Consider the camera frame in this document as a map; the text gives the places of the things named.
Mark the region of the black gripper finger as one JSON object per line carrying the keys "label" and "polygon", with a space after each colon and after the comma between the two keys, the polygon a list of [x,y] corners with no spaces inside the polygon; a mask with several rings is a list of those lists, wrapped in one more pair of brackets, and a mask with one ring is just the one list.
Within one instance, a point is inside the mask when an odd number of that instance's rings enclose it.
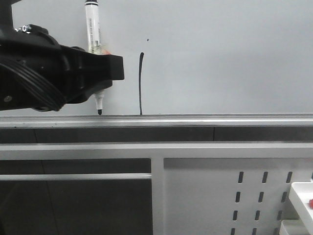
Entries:
{"label": "black gripper finger", "polygon": [[124,80],[124,61],[118,55],[96,55],[75,47],[61,46],[62,92],[67,104],[87,101],[94,93]]}

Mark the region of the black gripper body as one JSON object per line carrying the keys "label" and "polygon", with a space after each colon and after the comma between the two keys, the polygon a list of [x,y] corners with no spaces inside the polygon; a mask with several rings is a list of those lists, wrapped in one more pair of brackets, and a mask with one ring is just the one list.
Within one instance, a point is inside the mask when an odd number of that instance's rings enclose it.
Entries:
{"label": "black gripper body", "polygon": [[14,28],[13,4],[0,2],[0,109],[59,111],[66,104],[61,46],[39,26]]}

